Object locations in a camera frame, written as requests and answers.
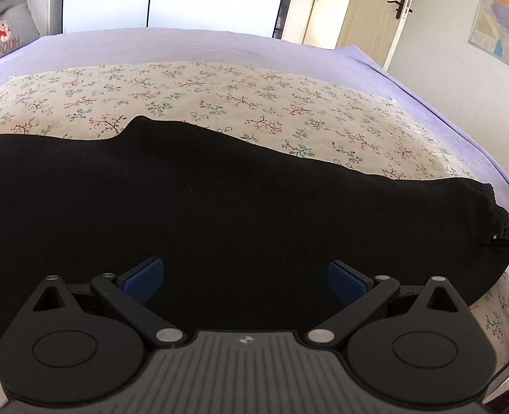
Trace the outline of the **lavender bed sheet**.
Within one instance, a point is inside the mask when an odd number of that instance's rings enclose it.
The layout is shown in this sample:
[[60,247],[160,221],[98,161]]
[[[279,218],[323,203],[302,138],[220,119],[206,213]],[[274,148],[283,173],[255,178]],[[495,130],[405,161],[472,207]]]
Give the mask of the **lavender bed sheet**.
[[326,50],[251,34],[126,28],[41,37],[0,59],[0,87],[11,78],[71,67],[214,62],[320,79],[394,99],[460,153],[477,178],[509,207],[509,176],[467,133],[357,47]]

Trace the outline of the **black pants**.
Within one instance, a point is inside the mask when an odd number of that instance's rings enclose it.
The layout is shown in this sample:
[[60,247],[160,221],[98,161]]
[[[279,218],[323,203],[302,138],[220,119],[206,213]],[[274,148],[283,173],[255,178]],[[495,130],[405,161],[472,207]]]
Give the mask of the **black pants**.
[[42,278],[157,257],[149,309],[186,331],[315,327],[341,260],[472,304],[509,265],[509,214],[469,178],[391,179],[137,117],[116,137],[0,135],[0,338]]

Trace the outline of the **cream room door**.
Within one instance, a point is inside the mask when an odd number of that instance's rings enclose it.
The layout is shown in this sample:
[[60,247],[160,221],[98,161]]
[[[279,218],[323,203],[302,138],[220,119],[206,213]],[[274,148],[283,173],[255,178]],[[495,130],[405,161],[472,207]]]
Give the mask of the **cream room door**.
[[397,6],[386,1],[285,0],[279,37],[323,49],[356,46],[386,70],[410,14],[397,20]]

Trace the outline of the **floral cream blanket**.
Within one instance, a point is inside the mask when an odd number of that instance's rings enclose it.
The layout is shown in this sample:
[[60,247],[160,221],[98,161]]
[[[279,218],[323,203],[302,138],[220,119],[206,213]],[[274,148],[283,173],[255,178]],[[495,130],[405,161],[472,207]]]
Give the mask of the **floral cream blanket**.
[[389,178],[471,176],[468,160],[431,130],[425,108],[262,68],[85,66],[14,77],[0,87],[0,134],[109,138],[139,115]]

